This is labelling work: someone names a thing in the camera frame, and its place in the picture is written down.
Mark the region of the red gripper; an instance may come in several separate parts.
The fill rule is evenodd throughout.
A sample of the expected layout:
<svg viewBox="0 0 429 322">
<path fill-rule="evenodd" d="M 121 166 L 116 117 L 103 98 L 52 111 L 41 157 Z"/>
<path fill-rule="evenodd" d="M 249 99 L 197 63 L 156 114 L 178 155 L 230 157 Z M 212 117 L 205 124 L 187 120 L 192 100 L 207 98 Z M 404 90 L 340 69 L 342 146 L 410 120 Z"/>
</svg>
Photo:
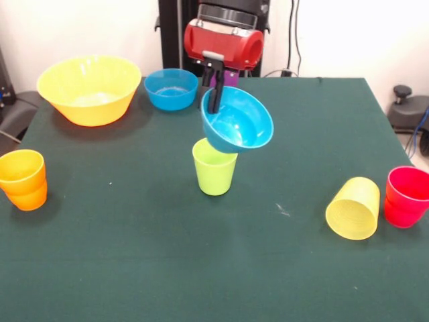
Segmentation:
<svg viewBox="0 0 429 322">
<path fill-rule="evenodd" d="M 193 19 L 184 32 L 184 49 L 195 60 L 208 63 L 202 74 L 202 91 L 210 88 L 208 112 L 218 113 L 224 85 L 224 66 L 233 70 L 252 70 L 260 61 L 263 52 L 263 34 L 259 30 L 248 30 Z"/>
</svg>

